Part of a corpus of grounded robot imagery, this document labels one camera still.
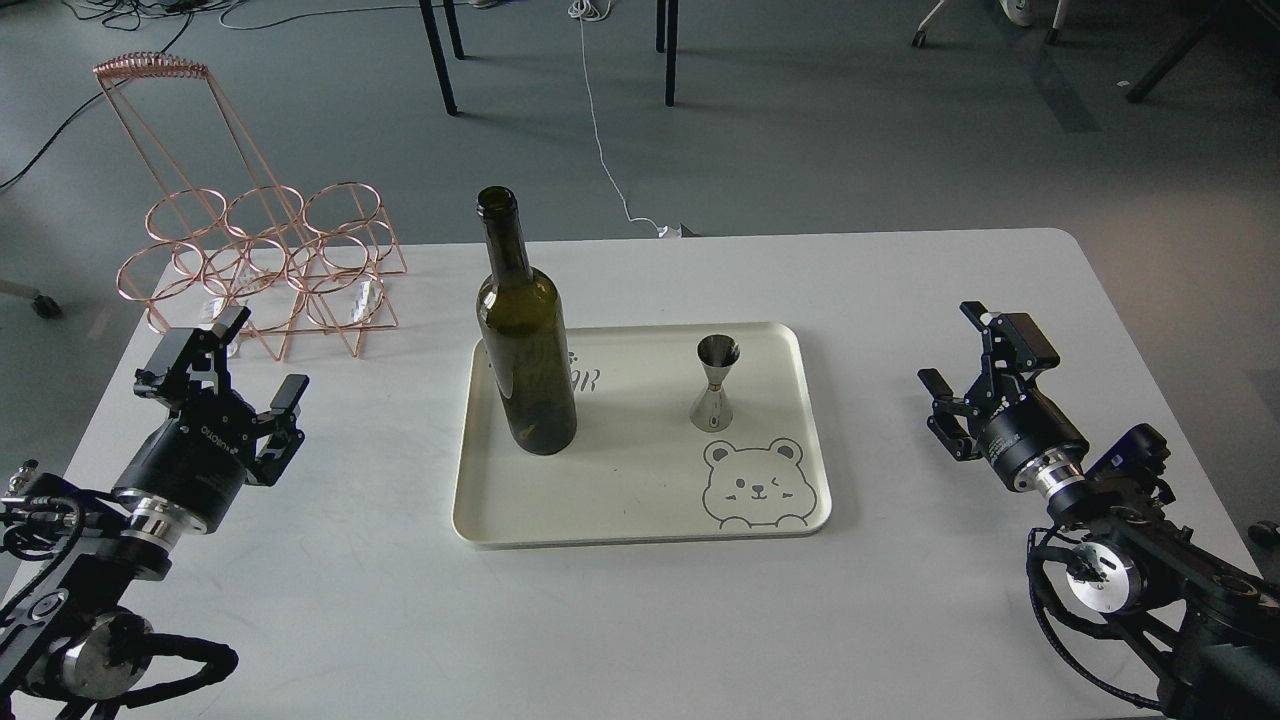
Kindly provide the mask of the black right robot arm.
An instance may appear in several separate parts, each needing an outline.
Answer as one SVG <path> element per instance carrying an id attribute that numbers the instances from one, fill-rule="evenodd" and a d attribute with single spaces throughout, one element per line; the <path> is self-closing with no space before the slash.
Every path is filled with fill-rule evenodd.
<path id="1" fill-rule="evenodd" d="M 1027 539 L 1030 606 L 1051 647 L 1100 689 L 1170 719 L 1277 716 L 1277 585 L 1193 543 L 1164 514 L 1166 439 L 1139 424 L 1084 469 L 1088 443 L 1036 379 L 1060 357 L 1025 313 L 961 304 L 979 331 L 980 370 L 956 396 L 936 369 L 928 427 L 959 461 L 986 460 L 1012 492 L 1044 497 L 1051 519 Z M 1093 676 L 1055 624 L 1121 641 L 1157 676 L 1155 698 Z"/>

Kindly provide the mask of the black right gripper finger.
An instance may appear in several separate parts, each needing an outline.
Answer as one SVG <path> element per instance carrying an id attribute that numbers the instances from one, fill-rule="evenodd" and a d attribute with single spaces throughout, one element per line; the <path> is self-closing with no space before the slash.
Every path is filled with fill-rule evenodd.
<path id="1" fill-rule="evenodd" d="M 943 375 L 934 368 L 923 368 L 918 379 L 932 397 L 933 409 L 963 409 L 963 397 L 957 398 Z"/>
<path id="2" fill-rule="evenodd" d="M 961 302 L 960 311 L 982 334 L 982 375 L 1034 380 L 1060 365 L 1060 355 L 1029 314 L 992 313 L 978 301 Z"/>

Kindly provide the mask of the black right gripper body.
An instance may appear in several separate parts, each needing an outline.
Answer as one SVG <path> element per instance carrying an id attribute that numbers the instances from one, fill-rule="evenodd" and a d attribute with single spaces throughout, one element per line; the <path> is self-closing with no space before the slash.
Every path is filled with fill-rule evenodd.
<path id="1" fill-rule="evenodd" d="M 1080 432 L 1036 388 L 963 400 L 963 409 L 933 409 L 928 427 L 956 460 L 984 459 L 1011 492 L 1032 489 L 1033 462 L 1062 457 L 1076 465 L 1088 450 Z"/>

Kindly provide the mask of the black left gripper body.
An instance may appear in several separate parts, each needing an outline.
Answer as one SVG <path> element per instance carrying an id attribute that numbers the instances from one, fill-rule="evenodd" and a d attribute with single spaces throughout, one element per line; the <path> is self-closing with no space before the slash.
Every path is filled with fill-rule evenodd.
<path id="1" fill-rule="evenodd" d="M 256 413 L 233 389 L 159 401 L 168 419 L 143 442 L 111 493 L 134 509 L 155 498 L 197 520 L 221 520 L 242 486 L 274 486 L 305 442 L 294 416 Z"/>

